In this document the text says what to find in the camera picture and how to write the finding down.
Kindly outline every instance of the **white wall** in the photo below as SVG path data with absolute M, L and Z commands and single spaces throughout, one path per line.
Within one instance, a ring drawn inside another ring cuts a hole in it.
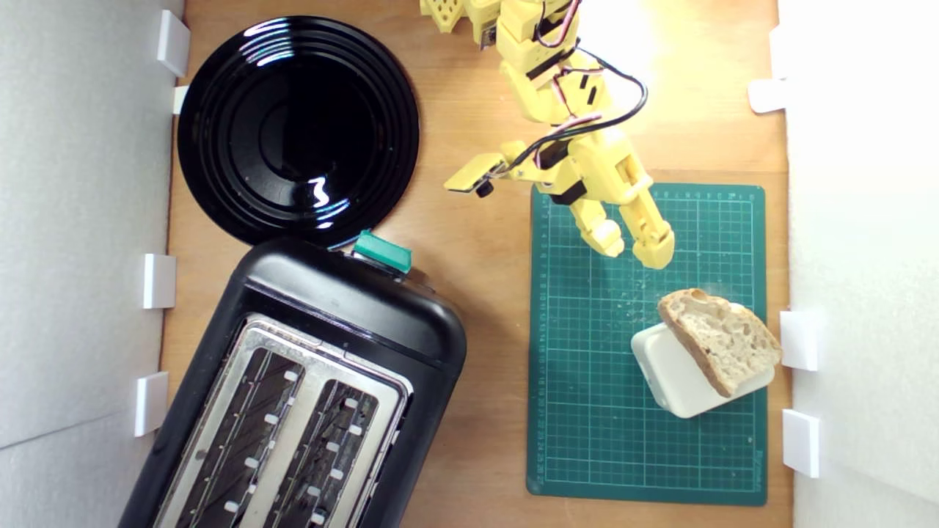
M 817 316 L 818 373 L 793 406 L 822 421 L 821 477 L 795 526 L 939 522 L 937 7 L 780 0 L 792 309 Z
M 158 368 L 141 309 L 166 247 L 182 0 L 0 0 L 0 526 L 114 525 L 152 439 L 133 380 Z

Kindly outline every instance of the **white container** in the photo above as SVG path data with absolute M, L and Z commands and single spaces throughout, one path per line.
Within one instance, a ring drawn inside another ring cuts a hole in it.
M 655 402 L 679 418 L 697 416 L 762 389 L 776 375 L 776 370 L 769 368 L 741 383 L 731 397 L 724 397 L 711 386 L 694 358 L 664 322 L 634 335 L 632 347 Z

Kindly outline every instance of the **white bracket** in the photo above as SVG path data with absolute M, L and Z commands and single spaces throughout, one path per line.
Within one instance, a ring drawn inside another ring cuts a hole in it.
M 810 478 L 819 477 L 819 429 L 815 416 L 782 411 L 782 463 Z
M 144 256 L 144 309 L 176 306 L 176 257 Z
M 169 380 L 169 374 L 166 372 L 157 372 L 137 379 L 133 436 L 142 437 L 162 425 L 163 419 L 166 418 Z
M 819 369 L 819 325 L 805 312 L 779 312 L 782 364 L 815 372 Z
M 755 79 L 747 87 L 750 108 L 757 114 L 782 110 L 789 103 L 786 78 L 792 68 L 792 49 L 789 33 L 783 24 L 769 32 L 770 64 L 772 79 Z
M 189 92 L 189 85 L 177 86 L 173 92 L 173 115 L 178 116 L 182 112 L 182 102 L 186 100 L 186 94 Z
M 169 9 L 160 17 L 160 41 L 157 44 L 157 60 L 176 77 L 185 77 L 189 67 L 189 28 Z

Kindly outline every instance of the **grid lines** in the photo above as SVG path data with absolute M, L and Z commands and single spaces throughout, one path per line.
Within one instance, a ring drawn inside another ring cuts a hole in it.
M 763 190 L 656 184 L 676 234 L 663 271 L 598 255 L 567 207 L 532 196 L 529 478 L 532 493 L 725 505 L 765 503 L 766 394 L 690 420 L 655 404 L 630 340 L 684 287 L 765 320 Z M 622 226 L 619 212 L 606 206 Z

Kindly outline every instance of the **black plate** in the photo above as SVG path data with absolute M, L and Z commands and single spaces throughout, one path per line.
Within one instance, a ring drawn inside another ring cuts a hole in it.
M 381 43 L 298 16 L 248 28 L 206 60 L 177 143 L 186 183 L 225 231 L 332 248 L 392 210 L 419 131 L 408 78 Z

